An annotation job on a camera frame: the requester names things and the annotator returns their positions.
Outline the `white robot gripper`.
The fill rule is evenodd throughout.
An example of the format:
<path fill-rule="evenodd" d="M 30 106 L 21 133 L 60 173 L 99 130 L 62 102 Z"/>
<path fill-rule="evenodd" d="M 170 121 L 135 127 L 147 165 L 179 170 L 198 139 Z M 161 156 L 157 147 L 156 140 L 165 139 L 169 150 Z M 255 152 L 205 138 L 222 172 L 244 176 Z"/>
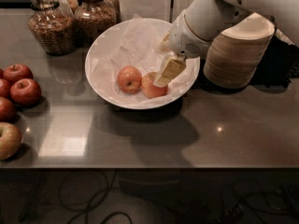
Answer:
<path fill-rule="evenodd" d="M 186 58 L 205 59 L 210 46 L 210 41 L 202 40 L 190 28 L 184 9 L 156 47 L 156 51 L 160 54 L 169 52 L 175 54 L 167 54 L 164 57 L 153 84 L 159 88 L 166 87 L 185 70 Z"/>

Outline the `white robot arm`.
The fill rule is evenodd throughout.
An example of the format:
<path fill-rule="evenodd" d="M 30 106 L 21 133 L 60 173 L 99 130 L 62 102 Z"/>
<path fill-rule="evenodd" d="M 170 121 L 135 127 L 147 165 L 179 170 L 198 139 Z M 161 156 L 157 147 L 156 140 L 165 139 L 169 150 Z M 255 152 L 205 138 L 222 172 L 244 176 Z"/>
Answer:
<path fill-rule="evenodd" d="M 158 46 L 165 57 L 154 85 L 168 85 L 182 73 L 188 59 L 205 57 L 215 37 L 253 13 L 275 24 L 299 46 L 299 0 L 193 0 Z"/>

